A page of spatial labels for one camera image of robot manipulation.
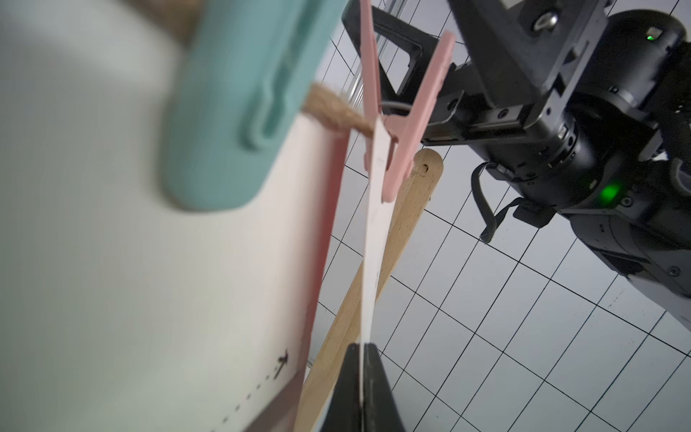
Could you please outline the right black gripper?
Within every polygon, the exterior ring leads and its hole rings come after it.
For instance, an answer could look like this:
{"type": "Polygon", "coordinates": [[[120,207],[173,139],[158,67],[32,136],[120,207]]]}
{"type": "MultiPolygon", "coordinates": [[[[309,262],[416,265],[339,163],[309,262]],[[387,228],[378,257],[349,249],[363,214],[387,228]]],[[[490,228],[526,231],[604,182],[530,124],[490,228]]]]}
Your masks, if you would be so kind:
{"type": "Polygon", "coordinates": [[[603,1],[453,1],[469,61],[442,62],[426,145],[466,145],[501,173],[564,155],[565,108],[606,26],[603,1]]]}

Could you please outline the teal clothespin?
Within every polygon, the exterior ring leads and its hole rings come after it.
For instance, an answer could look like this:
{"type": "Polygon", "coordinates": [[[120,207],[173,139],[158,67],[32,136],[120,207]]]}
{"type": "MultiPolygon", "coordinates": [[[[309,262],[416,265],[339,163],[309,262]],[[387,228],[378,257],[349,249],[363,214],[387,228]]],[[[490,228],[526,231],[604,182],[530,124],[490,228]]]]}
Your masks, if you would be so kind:
{"type": "Polygon", "coordinates": [[[167,113],[162,183],[185,209],[241,207],[300,111],[341,1],[208,1],[167,113]]]}

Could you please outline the pink clothespin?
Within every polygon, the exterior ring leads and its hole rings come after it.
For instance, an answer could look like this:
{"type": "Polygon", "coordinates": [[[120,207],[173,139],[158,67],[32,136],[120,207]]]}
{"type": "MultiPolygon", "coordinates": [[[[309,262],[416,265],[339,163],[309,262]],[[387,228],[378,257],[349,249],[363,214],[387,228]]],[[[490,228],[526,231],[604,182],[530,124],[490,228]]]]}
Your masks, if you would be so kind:
{"type": "Polygon", "coordinates": [[[452,65],[456,38],[452,32],[444,32],[438,40],[414,41],[414,36],[425,38],[426,34],[414,28],[410,35],[406,36],[403,30],[394,28],[394,25],[401,23],[398,18],[373,8],[369,1],[361,1],[358,12],[363,113],[366,120],[381,121],[384,126],[384,132],[375,132],[374,137],[383,138],[385,150],[381,200],[392,203],[403,181],[412,171],[417,146],[422,142],[437,97],[452,65]],[[376,30],[380,30],[386,39],[396,43],[400,48],[408,47],[410,53],[419,55],[416,64],[422,66],[424,71],[415,98],[410,103],[381,99],[381,70],[376,30]]]}

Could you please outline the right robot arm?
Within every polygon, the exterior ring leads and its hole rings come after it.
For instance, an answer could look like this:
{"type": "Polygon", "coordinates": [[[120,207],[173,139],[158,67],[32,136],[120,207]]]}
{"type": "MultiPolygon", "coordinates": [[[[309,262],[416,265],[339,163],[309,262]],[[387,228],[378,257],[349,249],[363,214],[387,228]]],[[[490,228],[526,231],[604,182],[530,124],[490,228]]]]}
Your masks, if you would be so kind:
{"type": "Polygon", "coordinates": [[[445,62],[428,146],[479,157],[471,192],[490,242],[507,212],[561,215],[608,267],[690,322],[690,43],[654,10],[604,1],[452,1],[470,60],[445,62]],[[480,178],[518,198],[489,206],[480,178]]]}

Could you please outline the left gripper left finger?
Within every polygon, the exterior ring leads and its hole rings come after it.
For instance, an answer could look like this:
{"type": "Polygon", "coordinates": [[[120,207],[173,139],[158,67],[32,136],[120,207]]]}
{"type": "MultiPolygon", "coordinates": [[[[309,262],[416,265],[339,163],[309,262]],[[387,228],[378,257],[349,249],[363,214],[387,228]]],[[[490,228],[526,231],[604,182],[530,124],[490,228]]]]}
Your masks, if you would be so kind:
{"type": "Polygon", "coordinates": [[[360,345],[350,344],[321,427],[322,432],[356,432],[362,426],[360,345]]]}

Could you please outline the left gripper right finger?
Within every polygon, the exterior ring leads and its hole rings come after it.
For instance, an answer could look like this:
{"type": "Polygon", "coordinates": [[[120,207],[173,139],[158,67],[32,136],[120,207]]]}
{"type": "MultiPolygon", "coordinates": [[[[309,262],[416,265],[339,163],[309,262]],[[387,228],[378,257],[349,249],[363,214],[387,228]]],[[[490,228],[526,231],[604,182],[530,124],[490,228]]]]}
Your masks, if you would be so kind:
{"type": "Polygon", "coordinates": [[[372,343],[363,345],[363,431],[404,431],[379,351],[372,343]]]}

